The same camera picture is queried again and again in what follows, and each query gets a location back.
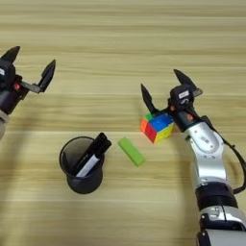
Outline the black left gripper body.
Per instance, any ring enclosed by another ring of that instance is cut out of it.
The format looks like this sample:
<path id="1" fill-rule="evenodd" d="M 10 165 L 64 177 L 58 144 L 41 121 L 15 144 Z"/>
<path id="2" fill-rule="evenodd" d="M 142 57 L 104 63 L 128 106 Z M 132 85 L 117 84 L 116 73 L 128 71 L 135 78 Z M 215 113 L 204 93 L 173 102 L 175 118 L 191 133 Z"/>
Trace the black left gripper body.
<path id="1" fill-rule="evenodd" d="M 29 91 L 41 93 L 42 89 L 37 85 L 30 85 L 25 82 L 15 83 L 11 89 L 0 92 L 0 110 L 5 114 L 11 114 L 17 104 L 23 100 Z"/>

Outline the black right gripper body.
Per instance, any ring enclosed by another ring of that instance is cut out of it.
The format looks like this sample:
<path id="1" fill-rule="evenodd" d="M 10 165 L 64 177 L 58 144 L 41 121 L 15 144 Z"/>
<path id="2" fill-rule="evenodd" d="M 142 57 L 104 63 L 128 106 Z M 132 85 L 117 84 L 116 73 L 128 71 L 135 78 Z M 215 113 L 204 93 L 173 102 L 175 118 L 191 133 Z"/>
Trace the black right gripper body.
<path id="1" fill-rule="evenodd" d="M 172 111 L 169 108 L 164 110 L 156 110 L 154 111 L 154 116 L 160 116 L 163 114 L 168 114 L 174 121 L 174 123 L 178 126 L 179 130 L 183 133 L 187 129 L 191 128 L 192 126 L 205 122 L 205 117 L 198 116 L 194 111 L 184 110 L 184 111 Z"/>

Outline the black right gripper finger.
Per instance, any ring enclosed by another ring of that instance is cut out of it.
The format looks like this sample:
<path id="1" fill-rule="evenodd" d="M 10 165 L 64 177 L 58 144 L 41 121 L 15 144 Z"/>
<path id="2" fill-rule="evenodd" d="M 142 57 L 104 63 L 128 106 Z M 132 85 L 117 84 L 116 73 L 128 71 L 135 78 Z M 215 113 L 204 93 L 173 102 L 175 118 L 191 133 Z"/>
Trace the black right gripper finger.
<path id="1" fill-rule="evenodd" d="M 143 101 L 150 113 L 157 113 L 159 110 L 154 106 L 152 102 L 152 96 L 145 86 L 141 86 L 141 93 Z"/>
<path id="2" fill-rule="evenodd" d="M 197 88 L 197 86 L 191 81 L 191 79 L 188 76 L 186 76 L 182 71 L 175 69 L 174 73 L 181 84 L 190 85 L 193 89 Z"/>

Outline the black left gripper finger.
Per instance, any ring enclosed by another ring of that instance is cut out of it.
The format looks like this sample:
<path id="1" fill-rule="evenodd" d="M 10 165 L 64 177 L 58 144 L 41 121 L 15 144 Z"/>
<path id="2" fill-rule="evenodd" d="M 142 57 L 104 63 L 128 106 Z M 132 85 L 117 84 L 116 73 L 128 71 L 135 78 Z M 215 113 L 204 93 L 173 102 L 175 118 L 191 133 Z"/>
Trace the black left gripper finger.
<path id="1" fill-rule="evenodd" d="M 52 60 L 43 70 L 41 80 L 38 83 L 39 91 L 44 92 L 51 83 L 56 68 L 56 61 Z"/>
<path id="2" fill-rule="evenodd" d="M 0 61 L 4 61 L 4 62 L 14 62 L 18 52 L 20 50 L 19 46 L 15 46 L 11 49 L 9 49 L 1 58 Z"/>

